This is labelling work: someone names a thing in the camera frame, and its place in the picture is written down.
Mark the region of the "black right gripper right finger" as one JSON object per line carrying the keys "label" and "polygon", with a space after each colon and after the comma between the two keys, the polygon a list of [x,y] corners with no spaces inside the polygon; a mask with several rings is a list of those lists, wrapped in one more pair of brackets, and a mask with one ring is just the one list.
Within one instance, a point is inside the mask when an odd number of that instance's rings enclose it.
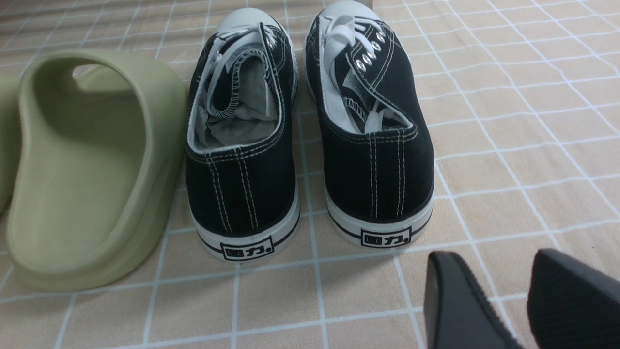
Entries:
{"label": "black right gripper right finger", "polygon": [[541,349],[617,349],[618,280],[552,248],[536,252],[527,317]]}

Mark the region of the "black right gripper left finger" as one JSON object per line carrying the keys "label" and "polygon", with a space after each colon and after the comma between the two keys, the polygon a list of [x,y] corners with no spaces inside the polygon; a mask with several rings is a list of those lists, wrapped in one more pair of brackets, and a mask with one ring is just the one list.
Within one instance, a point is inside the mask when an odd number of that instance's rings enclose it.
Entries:
{"label": "black right gripper left finger", "polygon": [[520,349],[465,260],[428,255],[423,313],[430,349]]}

